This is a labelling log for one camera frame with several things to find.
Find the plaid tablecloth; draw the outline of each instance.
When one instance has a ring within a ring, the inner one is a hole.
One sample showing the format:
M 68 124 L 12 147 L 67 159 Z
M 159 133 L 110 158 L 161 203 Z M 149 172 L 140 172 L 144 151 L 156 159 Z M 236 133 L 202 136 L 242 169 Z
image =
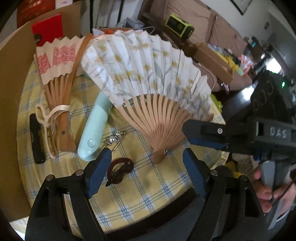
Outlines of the plaid tablecloth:
M 70 133 L 77 144 L 98 93 L 98 87 L 88 78 L 84 76 L 75 78 L 70 103 Z M 33 63 L 24 84 L 17 119 L 18 161 L 30 205 L 33 205 L 47 175 L 69 176 L 87 165 L 87 162 L 81 160 L 76 153 L 59 153 L 55 160 L 47 154 L 44 164 L 34 163 L 29 116 L 35 112 L 35 105 L 40 102 L 46 103 L 46 100 Z M 211 111 L 214 114 L 214 122 L 225 124 L 214 104 Z M 98 193 L 90 199 L 94 213 L 105 232 L 123 228 L 148 217 L 192 186 L 182 162 L 182 153 L 185 148 L 191 147 L 196 156 L 205 161 L 210 168 L 224 164 L 228 157 L 228 153 L 184 142 L 177 149 L 169 152 L 161 164 L 153 165 L 150 159 L 151 149 L 145 139 L 121 117 L 115 108 L 112 108 L 102 142 L 116 131 L 125 131 L 127 135 L 112 157 L 113 159 L 130 158 L 134 162 L 134 170 L 118 185 L 105 187 L 107 182 L 105 177 Z M 71 201 L 66 197 L 65 202 L 73 233 L 79 235 Z M 22 219 L 12 222 L 12 226 L 20 232 L 25 232 L 26 223 L 27 219 Z

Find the gray handle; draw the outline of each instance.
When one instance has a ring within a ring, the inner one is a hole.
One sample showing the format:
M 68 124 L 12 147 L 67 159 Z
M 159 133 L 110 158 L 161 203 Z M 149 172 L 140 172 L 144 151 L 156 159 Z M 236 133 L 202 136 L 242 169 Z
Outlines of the gray handle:
M 274 191 L 289 181 L 290 164 L 286 162 L 265 161 L 259 163 L 261 181 L 263 185 L 271 187 Z M 265 215 L 268 229 L 274 228 L 280 215 L 284 202 L 277 202 L 269 213 Z

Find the hand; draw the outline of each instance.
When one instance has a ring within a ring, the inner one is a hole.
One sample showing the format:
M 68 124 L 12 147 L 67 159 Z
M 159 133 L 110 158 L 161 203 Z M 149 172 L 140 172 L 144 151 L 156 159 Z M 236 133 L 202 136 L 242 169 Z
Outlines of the hand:
M 268 213 L 271 208 L 271 202 L 272 199 L 272 190 L 268 186 L 263 186 L 263 184 L 260 181 L 261 178 L 261 172 L 259 168 L 256 168 L 254 170 L 254 178 L 255 181 L 253 182 L 253 187 L 255 189 L 255 192 L 257 194 L 257 197 L 259 198 L 259 202 L 261 204 L 262 210 L 264 213 Z M 292 179 L 289 179 L 289 183 L 280 187 L 279 189 L 274 191 L 274 199 L 278 199 L 286 190 L 288 185 L 292 182 Z M 283 208 L 281 210 L 280 215 L 286 213 L 292 206 L 296 196 L 296 185 L 293 184 L 291 188 L 288 190 L 288 192 L 283 196 L 281 200 L 284 201 Z

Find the black folding knife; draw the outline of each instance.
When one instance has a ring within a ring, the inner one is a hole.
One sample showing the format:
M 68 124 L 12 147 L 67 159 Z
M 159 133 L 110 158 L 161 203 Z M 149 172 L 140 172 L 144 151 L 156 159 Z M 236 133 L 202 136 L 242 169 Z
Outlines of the black folding knife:
M 36 114 L 30 115 L 30 135 L 32 143 L 32 151 L 34 156 L 34 161 L 36 164 L 42 164 L 46 161 L 44 152 L 41 148 L 39 130 L 41 125 L 36 119 Z

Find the brown cardboard box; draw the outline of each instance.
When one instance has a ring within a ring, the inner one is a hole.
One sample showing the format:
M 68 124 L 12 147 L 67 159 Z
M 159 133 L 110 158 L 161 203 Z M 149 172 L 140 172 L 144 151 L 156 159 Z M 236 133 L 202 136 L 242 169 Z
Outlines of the brown cardboard box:
M 0 209 L 8 221 L 30 214 L 17 160 L 17 113 L 24 82 L 36 53 L 31 25 L 62 13 L 64 36 L 81 34 L 81 2 L 45 13 L 24 24 L 0 44 Z
M 216 75 L 223 83 L 229 84 L 233 80 L 231 67 L 206 44 L 198 46 L 194 58 Z

